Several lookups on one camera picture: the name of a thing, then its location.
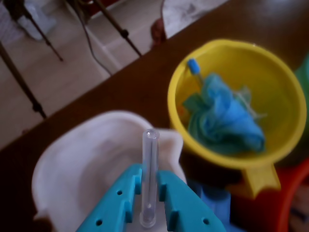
yellow bowl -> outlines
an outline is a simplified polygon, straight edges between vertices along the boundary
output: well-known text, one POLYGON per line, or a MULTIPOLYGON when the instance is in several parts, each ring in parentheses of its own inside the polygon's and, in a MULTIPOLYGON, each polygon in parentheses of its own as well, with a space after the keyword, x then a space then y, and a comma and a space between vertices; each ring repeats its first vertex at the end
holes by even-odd
POLYGON ((169 116, 185 145, 202 158, 226 168, 243 171, 246 186, 230 187, 234 193, 255 197, 264 188, 280 189, 273 164, 298 143, 306 122, 306 101, 302 88, 289 67, 278 57, 254 44, 229 40, 209 42, 188 55, 176 68, 168 92, 169 116), (267 117, 258 121, 266 137, 265 152, 225 156, 199 144, 187 131, 189 115, 182 103, 199 86, 187 62, 195 58, 202 76, 219 74, 231 89, 247 86, 252 108, 267 117))

red object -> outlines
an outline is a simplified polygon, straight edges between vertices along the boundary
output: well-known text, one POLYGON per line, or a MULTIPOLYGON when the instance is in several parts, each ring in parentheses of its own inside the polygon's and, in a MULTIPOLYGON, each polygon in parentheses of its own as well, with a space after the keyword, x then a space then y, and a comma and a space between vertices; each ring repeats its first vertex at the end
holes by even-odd
POLYGON ((253 200, 232 196, 234 223, 250 232, 288 232, 294 194, 301 183, 309 184, 309 159, 297 167, 277 170, 281 191, 263 191, 253 200))
POLYGON ((150 28, 151 37, 153 39, 152 47, 161 45, 166 41, 166 35, 164 31, 164 22, 163 18, 157 19, 150 28))

blue plastic block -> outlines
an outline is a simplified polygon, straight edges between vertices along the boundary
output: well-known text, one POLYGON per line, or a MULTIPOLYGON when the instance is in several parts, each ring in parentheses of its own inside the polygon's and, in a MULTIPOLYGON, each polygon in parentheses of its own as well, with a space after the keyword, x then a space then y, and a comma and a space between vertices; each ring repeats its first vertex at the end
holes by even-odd
POLYGON ((188 186, 214 212, 227 232, 244 232, 230 224, 231 194, 228 191, 201 185, 192 180, 188 180, 188 186))
POLYGON ((212 210, 174 173, 158 172, 159 201, 165 204, 168 231, 225 232, 212 210))
POLYGON ((123 232, 132 222, 135 194, 141 192, 141 165, 125 170, 88 215, 78 232, 123 232))
MULTIPOLYGON (((133 220, 135 194, 141 192, 141 175, 141 165, 129 167, 77 231, 126 231, 126 224, 133 220)), ((225 232, 222 222, 212 210, 178 176, 170 171, 159 171, 157 179, 159 200, 165 202, 168 231, 225 232)))
POLYGON ((190 59, 188 61, 188 66, 192 75, 197 75, 201 72, 201 69, 195 59, 190 59))

clear plastic tube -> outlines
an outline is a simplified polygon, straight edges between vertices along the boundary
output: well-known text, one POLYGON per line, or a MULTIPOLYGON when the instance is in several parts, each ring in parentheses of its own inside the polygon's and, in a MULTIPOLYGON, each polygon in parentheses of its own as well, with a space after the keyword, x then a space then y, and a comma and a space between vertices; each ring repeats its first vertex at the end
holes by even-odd
POLYGON ((145 228, 155 224, 155 204, 159 155, 159 132, 148 129, 143 133, 143 165, 141 184, 140 223, 145 228))

turquoise plastic holder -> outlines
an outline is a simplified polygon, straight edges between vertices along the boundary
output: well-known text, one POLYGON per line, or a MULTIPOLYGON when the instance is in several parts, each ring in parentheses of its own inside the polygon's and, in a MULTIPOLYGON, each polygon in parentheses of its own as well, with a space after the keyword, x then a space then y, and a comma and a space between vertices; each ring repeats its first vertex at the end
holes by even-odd
MULTIPOLYGON (((133 220, 135 194, 141 193, 141 174, 140 164, 124 171, 77 231, 126 231, 126 224, 133 220)), ((157 180, 159 201, 165 204, 168 231, 226 231, 212 210, 174 173, 159 171, 157 180)))

